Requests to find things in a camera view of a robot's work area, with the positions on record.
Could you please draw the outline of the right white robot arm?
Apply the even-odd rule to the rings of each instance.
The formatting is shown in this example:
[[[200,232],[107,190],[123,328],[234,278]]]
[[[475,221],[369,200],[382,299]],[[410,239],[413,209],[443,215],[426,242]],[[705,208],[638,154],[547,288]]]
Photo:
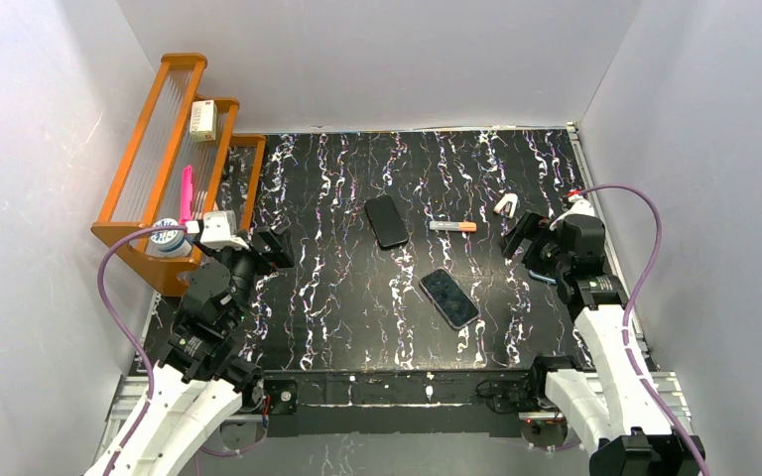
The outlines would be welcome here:
[[[526,212],[502,239],[510,258],[523,242],[525,268],[553,280],[589,351],[596,392],[569,357],[538,357],[531,391],[555,406],[588,453],[592,475],[702,475],[704,449],[664,402],[629,324],[628,297],[605,253],[603,222]]]

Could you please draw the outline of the purple phone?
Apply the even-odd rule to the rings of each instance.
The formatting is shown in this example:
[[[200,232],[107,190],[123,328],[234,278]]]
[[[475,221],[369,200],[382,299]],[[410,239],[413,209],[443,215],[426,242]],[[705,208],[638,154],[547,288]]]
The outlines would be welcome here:
[[[445,269],[420,278],[420,288],[452,329],[461,330],[480,315],[472,299]]]

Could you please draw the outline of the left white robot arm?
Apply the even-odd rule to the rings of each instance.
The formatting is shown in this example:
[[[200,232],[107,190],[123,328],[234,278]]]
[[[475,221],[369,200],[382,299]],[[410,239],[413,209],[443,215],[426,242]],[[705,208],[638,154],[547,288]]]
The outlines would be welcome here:
[[[209,258],[190,277],[168,339],[151,361],[108,298],[105,271],[117,250],[160,232],[138,229],[112,245],[97,272],[98,291],[116,325],[147,370],[147,388],[90,475],[177,475],[228,417],[260,385],[262,371],[240,355],[240,324],[256,283],[295,264],[288,229],[255,231],[257,249],[241,236],[204,220],[179,226]]]

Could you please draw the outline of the black phone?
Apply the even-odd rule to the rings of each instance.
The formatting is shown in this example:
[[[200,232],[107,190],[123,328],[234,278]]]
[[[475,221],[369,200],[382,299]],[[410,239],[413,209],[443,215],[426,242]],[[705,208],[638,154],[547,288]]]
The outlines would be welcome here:
[[[392,249],[408,243],[407,227],[391,196],[380,195],[367,200],[364,211],[381,249]]]

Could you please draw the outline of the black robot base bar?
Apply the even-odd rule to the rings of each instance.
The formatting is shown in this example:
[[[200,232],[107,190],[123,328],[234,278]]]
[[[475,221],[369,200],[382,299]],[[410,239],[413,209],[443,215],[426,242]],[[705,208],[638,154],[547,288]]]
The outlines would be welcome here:
[[[270,371],[261,381],[272,437],[486,433],[536,446],[569,439],[525,370]]]

